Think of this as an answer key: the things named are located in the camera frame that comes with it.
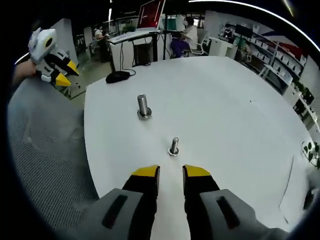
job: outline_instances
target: metal screw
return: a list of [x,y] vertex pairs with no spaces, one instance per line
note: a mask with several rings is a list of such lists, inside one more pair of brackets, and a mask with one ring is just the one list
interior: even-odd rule
[[151,109],[147,105],[147,97],[145,94],[140,94],[137,97],[138,104],[139,104],[139,110],[137,112],[139,119],[145,120],[151,117]]
[[179,153],[178,143],[179,143],[179,138],[176,136],[173,138],[172,145],[169,148],[169,154],[171,156],[176,156]]

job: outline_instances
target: computer monitor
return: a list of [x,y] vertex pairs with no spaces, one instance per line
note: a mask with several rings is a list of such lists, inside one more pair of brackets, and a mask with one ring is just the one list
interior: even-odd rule
[[248,28],[246,26],[237,24],[235,25],[235,33],[243,37],[251,38],[253,34],[253,30],[252,28]]
[[152,0],[140,7],[136,30],[158,29],[160,16],[164,10],[166,0]]

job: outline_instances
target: floor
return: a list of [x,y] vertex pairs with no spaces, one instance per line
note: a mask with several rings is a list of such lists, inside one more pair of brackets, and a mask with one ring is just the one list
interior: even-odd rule
[[84,53],[78,56],[79,76],[69,76],[68,79],[78,83],[80,88],[71,90],[71,102],[78,108],[84,109],[87,86],[105,78],[112,72],[110,62],[101,63],[96,57],[91,59]]

